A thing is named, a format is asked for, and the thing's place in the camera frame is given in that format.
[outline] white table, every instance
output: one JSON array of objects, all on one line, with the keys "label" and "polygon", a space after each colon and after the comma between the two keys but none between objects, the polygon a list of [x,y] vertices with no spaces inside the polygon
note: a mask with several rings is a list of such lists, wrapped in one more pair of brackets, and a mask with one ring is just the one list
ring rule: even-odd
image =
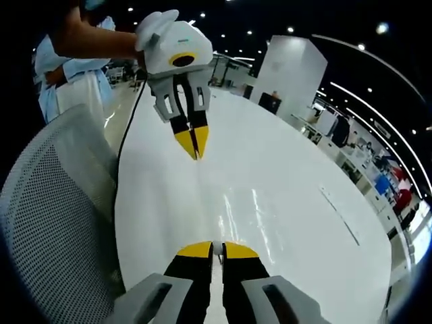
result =
[{"label": "white table", "polygon": [[316,299],[331,323],[376,323],[391,248],[364,196],[280,118],[226,91],[212,94],[207,149],[193,161],[144,90],[121,152],[115,203],[126,289],[163,273],[187,244],[231,240]]}]

